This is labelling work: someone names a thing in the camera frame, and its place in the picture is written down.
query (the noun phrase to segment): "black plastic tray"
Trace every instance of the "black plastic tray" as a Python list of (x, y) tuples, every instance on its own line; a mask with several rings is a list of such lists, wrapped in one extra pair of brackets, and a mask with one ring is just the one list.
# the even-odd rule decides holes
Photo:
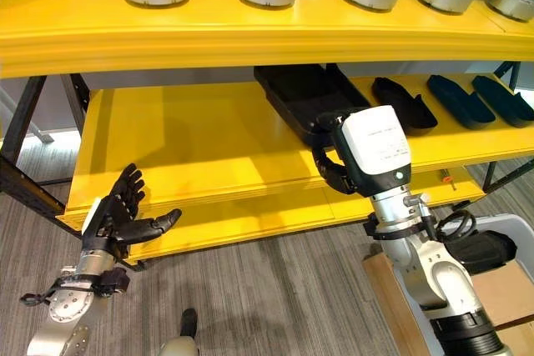
[(481, 129), (495, 121), (495, 114), (480, 100), (476, 92), (468, 95), (463, 88), (441, 75), (431, 75), (426, 82), (447, 111), (469, 129)]
[(257, 66), (254, 77), (278, 114), (312, 148), (332, 144), (317, 123), (321, 114), (370, 106), (335, 64), (326, 69), (319, 64)]
[(376, 78), (373, 94), (382, 104), (390, 104), (406, 135), (419, 136), (430, 132), (437, 120), (425, 105), (421, 95), (413, 98), (405, 88), (389, 78)]
[(473, 87), (513, 127), (523, 128), (534, 121), (534, 110), (520, 93), (514, 95), (497, 81), (481, 75), (473, 79)]

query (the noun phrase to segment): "white bin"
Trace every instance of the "white bin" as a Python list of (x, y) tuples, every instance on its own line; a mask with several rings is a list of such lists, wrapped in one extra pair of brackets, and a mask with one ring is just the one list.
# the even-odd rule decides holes
[[(449, 233), (460, 225), (460, 221), (448, 223), (445, 226), (445, 232)], [(476, 219), (476, 227), (479, 231), (497, 231), (510, 237), (517, 246), (516, 261), (523, 268), (525, 274), (534, 283), (534, 230), (521, 217), (515, 214), (497, 214), (490, 217), (479, 217)], [(406, 286), (402, 281), (401, 273), (395, 271), (395, 277), (402, 288), (402, 292), (410, 305), (411, 312), (416, 318), (417, 324), (421, 329), (426, 347), (432, 356), (443, 356), (443, 349), (437, 341), (431, 324), (421, 312), (417, 304), (406, 291)]]

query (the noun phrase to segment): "robotic arm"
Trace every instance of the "robotic arm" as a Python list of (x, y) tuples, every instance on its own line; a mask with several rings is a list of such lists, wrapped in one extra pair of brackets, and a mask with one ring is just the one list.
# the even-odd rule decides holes
[(92, 326), (104, 313), (114, 293), (126, 292), (129, 278), (115, 262), (128, 256), (128, 245), (167, 232), (182, 214), (175, 209), (163, 216), (134, 220), (144, 181), (130, 164), (111, 193), (96, 199), (82, 229), (82, 252), (76, 267), (64, 267), (44, 294), (27, 293), (28, 306), (45, 303), (48, 317), (28, 346), (28, 356), (84, 354)]
[(335, 190), (370, 198), (365, 231), (402, 272), (411, 297), (430, 320), (447, 356), (507, 356), (464, 267), (436, 240), (435, 218), (412, 195), (411, 155), (391, 106), (321, 116), (344, 165), (313, 150), (320, 174)]

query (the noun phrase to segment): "gray wall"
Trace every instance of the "gray wall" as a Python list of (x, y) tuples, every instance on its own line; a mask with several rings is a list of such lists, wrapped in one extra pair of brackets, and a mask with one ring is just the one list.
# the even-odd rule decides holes
[[(499, 62), (398, 62), (398, 63), (343, 63), (341, 68), (349, 76), (378, 76), (410, 73), (464, 73), (490, 72)], [(141, 70), (112, 73), (85, 73), (83, 75), (91, 89), (124, 88), (149, 85), (170, 85), (187, 83), (231, 83), (253, 81), (252, 68), (186, 68), (175, 70)], [(15, 102), (21, 96), (26, 78), (0, 80), (4, 90)], [(518, 87), (534, 89), (534, 63), (521, 65)], [(3, 134), (10, 113), (0, 104)], [(37, 105), (33, 122), (42, 131), (74, 128), (63, 86), (58, 76), (48, 77)]]

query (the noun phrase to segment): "gray carpet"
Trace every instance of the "gray carpet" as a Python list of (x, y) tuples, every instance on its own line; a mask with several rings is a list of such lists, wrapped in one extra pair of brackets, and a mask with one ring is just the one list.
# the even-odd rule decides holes
[[(19, 167), (36, 179), (68, 176), (76, 154), (61, 144), (26, 143)], [(524, 160), (502, 163), (496, 175)], [(481, 177), (484, 166), (471, 169)], [(470, 207), (534, 221), (532, 173)], [(49, 190), (62, 200), (68, 185)], [(450, 212), (439, 208), (443, 217)], [(6, 195), (0, 195), (0, 354), (25, 354), (45, 308), (18, 298), (43, 291), (79, 242)], [(181, 311), (199, 312), (203, 355), (396, 355), (362, 268), (370, 241), (357, 224), (161, 258), (130, 273), (93, 331), (88, 355), (155, 355), (178, 333)]]

